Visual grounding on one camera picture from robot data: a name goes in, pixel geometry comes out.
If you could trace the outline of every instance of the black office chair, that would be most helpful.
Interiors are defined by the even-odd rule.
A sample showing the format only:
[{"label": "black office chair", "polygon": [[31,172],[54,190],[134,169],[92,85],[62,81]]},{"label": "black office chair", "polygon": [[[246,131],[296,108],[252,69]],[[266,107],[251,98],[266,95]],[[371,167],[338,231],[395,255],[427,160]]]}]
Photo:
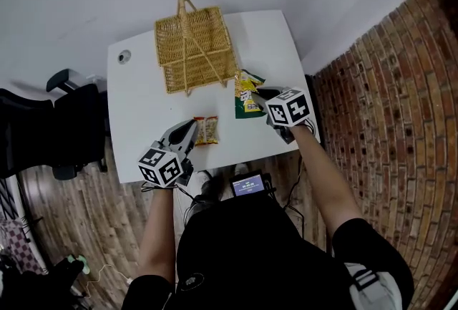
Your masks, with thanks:
[{"label": "black office chair", "polygon": [[[82,79],[84,79],[82,75],[80,75],[78,72],[70,68],[58,71],[46,83],[46,91],[51,92],[54,89],[61,89],[62,91],[68,93],[75,89],[78,89],[78,81],[75,81],[75,78],[79,79],[79,81],[82,81]],[[102,111],[105,123],[105,135],[111,137],[108,118],[108,93],[107,91],[102,91],[99,92],[99,94],[102,101]]]},{"label": "black office chair", "polygon": [[48,165],[58,180],[75,178],[88,163],[103,163],[105,128],[95,84],[58,99],[24,99],[0,89],[0,178]]}]

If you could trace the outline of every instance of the white table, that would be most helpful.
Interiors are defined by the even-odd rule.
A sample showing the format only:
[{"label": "white table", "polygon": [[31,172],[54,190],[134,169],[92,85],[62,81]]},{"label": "white table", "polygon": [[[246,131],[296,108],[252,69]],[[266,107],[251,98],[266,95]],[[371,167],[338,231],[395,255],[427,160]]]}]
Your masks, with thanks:
[{"label": "white table", "polygon": [[[265,86],[297,86],[307,91],[311,119],[316,124],[306,79],[291,33],[281,11],[256,11],[224,16],[238,66],[266,79]],[[118,62],[128,49],[132,57]],[[157,65],[154,31],[126,39],[108,49],[108,105],[114,157],[121,183],[143,180],[137,166],[142,151],[166,129],[194,116],[217,115],[219,144],[195,147],[189,154],[195,171],[233,165],[296,150],[265,124],[266,117],[237,120],[234,80],[167,94]]]}]

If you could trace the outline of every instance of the basket handle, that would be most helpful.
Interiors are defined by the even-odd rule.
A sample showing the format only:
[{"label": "basket handle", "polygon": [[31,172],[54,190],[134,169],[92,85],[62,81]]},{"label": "basket handle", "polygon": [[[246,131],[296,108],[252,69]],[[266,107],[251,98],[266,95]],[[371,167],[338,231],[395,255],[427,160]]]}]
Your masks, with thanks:
[{"label": "basket handle", "polygon": [[197,11],[194,4],[191,0],[178,0],[177,15],[180,17],[181,29],[183,31],[183,36],[186,39],[192,39],[194,37],[193,32],[191,31],[191,25],[187,17],[186,12],[186,2],[193,8],[194,11]]},{"label": "basket handle", "polygon": [[193,41],[196,47],[200,50],[200,52],[204,56],[207,63],[210,65],[211,69],[216,74],[216,77],[218,78],[218,81],[221,83],[221,85],[225,87],[225,84],[221,76],[218,74],[218,72],[216,72],[216,69],[213,66],[212,62],[210,61],[210,58],[208,58],[207,52],[200,46],[199,42],[197,41],[197,39],[194,36],[193,31],[191,30],[191,25],[189,23],[189,18],[187,17],[187,12],[186,12],[186,2],[189,3],[189,5],[193,8],[194,11],[197,11],[197,9],[195,8],[191,0],[178,0],[177,15],[180,18],[181,29],[183,32],[183,74],[185,76],[185,92],[186,92],[186,95],[188,96],[189,94],[187,92],[187,75],[186,75],[187,39]]}]

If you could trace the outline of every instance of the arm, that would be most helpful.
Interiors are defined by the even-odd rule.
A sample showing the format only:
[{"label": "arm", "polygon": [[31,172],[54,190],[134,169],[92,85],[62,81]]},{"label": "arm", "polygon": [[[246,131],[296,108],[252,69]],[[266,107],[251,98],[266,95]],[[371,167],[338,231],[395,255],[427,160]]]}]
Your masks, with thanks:
[{"label": "arm", "polygon": [[308,128],[297,125],[291,132],[301,151],[313,198],[329,234],[332,236],[342,223],[352,218],[363,218],[348,183]]},{"label": "arm", "polygon": [[154,274],[175,285],[173,190],[155,190],[140,244],[137,276]]}]

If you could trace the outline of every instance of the black t-shirt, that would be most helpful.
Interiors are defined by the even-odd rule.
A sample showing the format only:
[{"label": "black t-shirt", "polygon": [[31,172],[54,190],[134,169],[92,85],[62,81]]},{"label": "black t-shirt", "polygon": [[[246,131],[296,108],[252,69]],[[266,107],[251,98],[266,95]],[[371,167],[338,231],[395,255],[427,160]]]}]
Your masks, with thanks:
[{"label": "black t-shirt", "polygon": [[335,258],[304,241],[264,192],[232,198],[190,219],[177,252],[176,291],[162,277],[141,276],[122,308],[354,309],[344,262],[389,272],[407,308],[409,267],[366,221],[344,223],[333,248]]}]

